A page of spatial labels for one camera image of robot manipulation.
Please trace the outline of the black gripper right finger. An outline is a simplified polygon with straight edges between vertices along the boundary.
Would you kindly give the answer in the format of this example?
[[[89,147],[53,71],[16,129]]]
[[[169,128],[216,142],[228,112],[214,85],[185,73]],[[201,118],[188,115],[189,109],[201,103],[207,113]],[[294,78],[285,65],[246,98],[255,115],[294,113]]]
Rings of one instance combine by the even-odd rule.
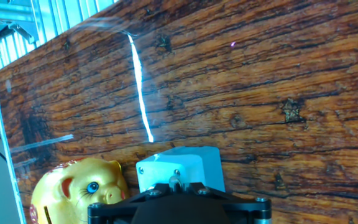
[[[186,223],[272,223],[272,203],[267,198],[243,199],[201,182],[184,185],[179,193],[184,197],[180,213]]]

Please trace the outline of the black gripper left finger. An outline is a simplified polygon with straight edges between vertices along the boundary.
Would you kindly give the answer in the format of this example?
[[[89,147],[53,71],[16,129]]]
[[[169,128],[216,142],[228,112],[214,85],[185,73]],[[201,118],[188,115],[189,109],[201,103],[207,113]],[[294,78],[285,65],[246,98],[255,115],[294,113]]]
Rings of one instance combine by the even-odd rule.
[[[129,223],[152,223],[167,205],[160,199],[179,193],[179,184],[156,184],[151,189],[116,204],[93,203],[88,206],[88,223],[114,223],[118,218],[132,218]]]

